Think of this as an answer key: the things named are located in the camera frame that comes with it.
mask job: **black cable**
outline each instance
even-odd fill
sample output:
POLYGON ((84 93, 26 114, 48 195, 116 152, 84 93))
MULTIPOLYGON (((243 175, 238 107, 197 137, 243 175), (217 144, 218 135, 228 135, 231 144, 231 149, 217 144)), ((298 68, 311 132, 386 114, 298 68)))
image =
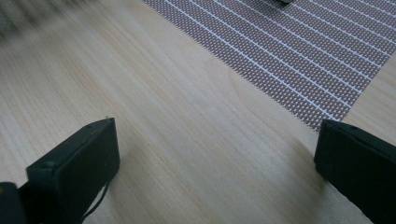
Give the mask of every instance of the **black cable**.
POLYGON ((96 208, 99 207, 100 203, 102 202, 102 200, 105 198, 107 190, 108 190, 108 186, 110 185, 110 181, 106 183, 105 185, 105 189, 103 190, 102 196, 100 197, 99 201, 96 203, 96 205, 90 210, 88 211, 80 220, 80 223, 82 223, 84 221, 84 219, 89 216, 90 214, 92 214, 96 208))

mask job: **dotted pattern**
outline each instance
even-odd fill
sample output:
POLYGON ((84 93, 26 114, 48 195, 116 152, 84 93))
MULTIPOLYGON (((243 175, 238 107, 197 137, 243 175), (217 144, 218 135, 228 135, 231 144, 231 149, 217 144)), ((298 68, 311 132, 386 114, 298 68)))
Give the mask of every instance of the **dotted pattern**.
POLYGON ((144 0, 315 131, 396 50, 389 0, 144 0))

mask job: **black object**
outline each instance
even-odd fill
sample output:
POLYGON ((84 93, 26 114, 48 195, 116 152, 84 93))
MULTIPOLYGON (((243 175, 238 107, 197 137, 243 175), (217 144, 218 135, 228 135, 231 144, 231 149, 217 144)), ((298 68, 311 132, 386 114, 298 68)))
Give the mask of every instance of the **black object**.
POLYGON ((374 223, 396 223, 396 147, 354 126, 323 120, 314 161, 374 223))
POLYGON ((29 181, 18 193, 15 185, 0 183, 0 223, 81 223, 119 167, 115 120, 86 125, 27 167, 29 181))

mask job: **wooden floor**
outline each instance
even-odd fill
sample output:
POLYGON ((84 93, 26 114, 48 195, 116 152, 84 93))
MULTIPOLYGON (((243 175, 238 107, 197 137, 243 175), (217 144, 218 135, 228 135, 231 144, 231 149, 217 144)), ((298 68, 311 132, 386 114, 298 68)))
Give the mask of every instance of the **wooden floor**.
MULTIPOLYGON (((371 223, 315 171, 315 132, 139 0, 1 43, 1 181, 106 116, 121 168, 85 223, 371 223)), ((396 145, 396 54, 344 122, 396 145)))

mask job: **wood grain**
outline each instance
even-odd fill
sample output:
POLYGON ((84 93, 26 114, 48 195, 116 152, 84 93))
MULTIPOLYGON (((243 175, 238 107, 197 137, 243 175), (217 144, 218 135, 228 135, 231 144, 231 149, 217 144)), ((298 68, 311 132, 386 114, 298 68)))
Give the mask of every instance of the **wood grain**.
MULTIPOLYGON (((315 171, 315 132, 138 0, 65 8, 0 67, 2 181, 116 119, 120 172, 86 223, 370 223, 315 171)), ((392 144, 395 68, 345 118, 392 144)))

